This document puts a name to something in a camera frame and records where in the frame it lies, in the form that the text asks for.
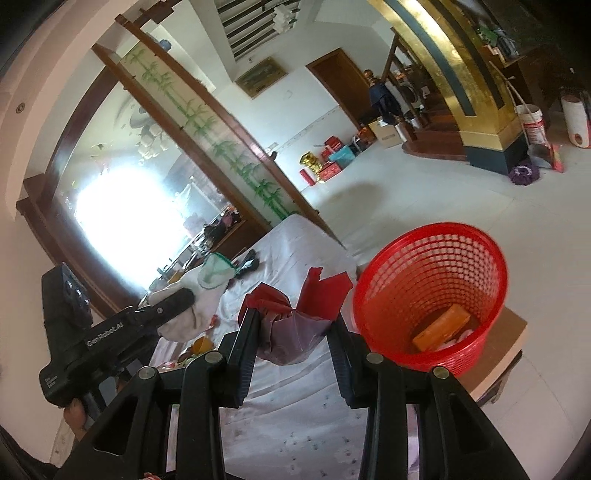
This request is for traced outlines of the left hand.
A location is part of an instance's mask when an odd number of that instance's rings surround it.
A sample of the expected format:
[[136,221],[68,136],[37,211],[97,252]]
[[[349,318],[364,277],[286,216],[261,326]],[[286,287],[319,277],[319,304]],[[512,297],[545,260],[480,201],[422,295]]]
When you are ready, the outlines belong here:
[[71,429],[77,441],[81,441],[87,429],[87,413],[81,400],[74,398],[71,403],[63,409],[63,419]]

